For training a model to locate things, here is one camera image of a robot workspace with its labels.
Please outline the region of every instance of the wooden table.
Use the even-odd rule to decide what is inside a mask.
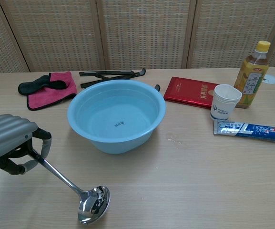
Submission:
[[[234,84],[237,73],[147,70],[134,80],[160,84],[164,94],[172,76]],[[275,75],[275,68],[268,73]],[[102,153],[70,128],[70,101],[27,109],[17,87],[43,74],[1,73],[0,114],[28,118],[50,131],[48,161],[79,187],[110,189],[110,208],[88,228],[275,228],[275,143],[214,136],[209,110],[167,102],[166,116],[147,143],[121,155]],[[77,88],[94,80],[72,75]],[[252,106],[236,108],[230,120],[275,126],[275,84],[263,83]],[[41,142],[34,141],[34,147],[40,149]],[[18,176],[0,170],[0,228],[84,228],[77,220],[78,205],[76,194],[40,165]]]

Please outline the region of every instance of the paper cup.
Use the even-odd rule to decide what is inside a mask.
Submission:
[[[210,117],[227,120],[240,101],[242,93],[228,84],[220,84],[214,88],[214,97]]]

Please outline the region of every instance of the pink cloth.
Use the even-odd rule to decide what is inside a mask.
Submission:
[[[49,105],[56,104],[64,99],[73,98],[77,94],[75,81],[71,76],[71,72],[65,73],[50,73],[50,81],[62,80],[66,83],[66,89],[58,90],[43,87],[36,93],[27,96],[28,109],[40,110]]]

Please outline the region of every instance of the yellow bottle cap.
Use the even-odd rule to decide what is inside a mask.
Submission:
[[[257,46],[256,46],[256,51],[259,52],[267,52],[269,51],[271,43],[267,41],[259,41]]]

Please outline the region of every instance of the red book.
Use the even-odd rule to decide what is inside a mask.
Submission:
[[[211,109],[218,84],[172,77],[164,95],[166,101]]]

